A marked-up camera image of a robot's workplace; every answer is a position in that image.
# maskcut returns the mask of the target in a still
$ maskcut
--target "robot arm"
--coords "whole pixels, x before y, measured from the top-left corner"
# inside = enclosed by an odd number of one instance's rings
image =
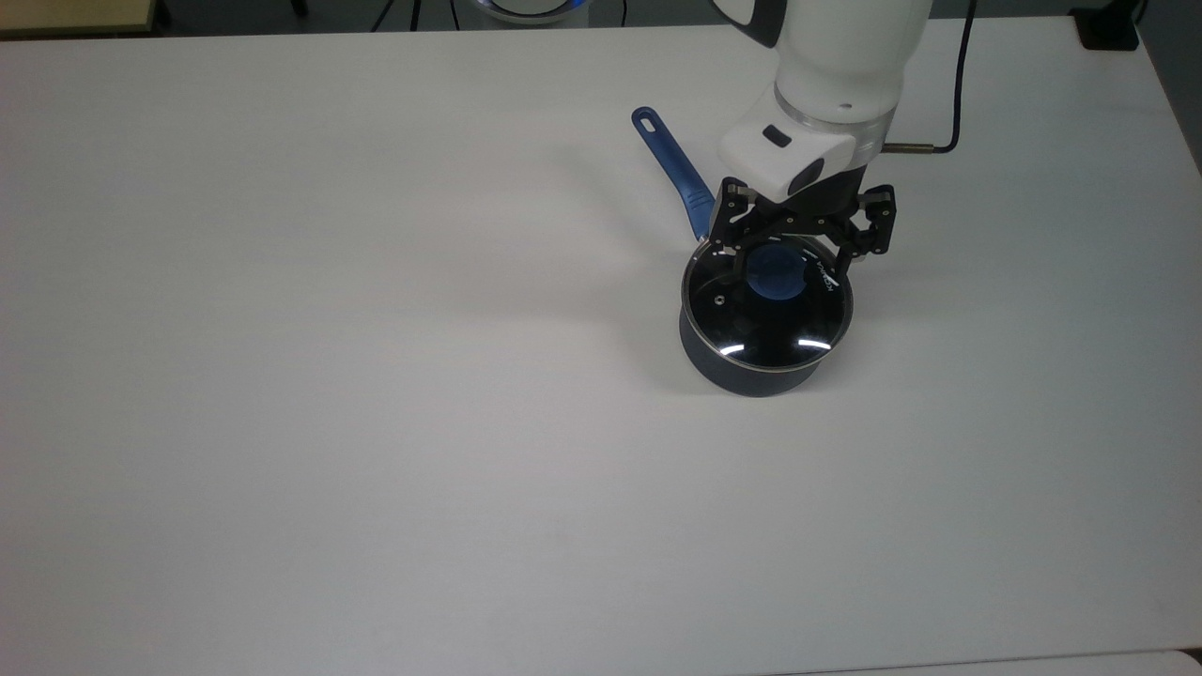
[[[881,152],[932,0],[712,2],[780,55],[775,82],[719,146],[748,186],[784,203]]]

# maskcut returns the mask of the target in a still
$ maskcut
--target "table surface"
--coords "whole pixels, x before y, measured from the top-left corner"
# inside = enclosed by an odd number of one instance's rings
[[[932,22],[893,141],[940,142]],[[0,45],[22,674],[728,675],[1202,644],[1202,180],[1144,52],[978,23],[804,387],[677,336],[728,26]]]
[[[0,0],[0,35],[150,30],[154,0]]]

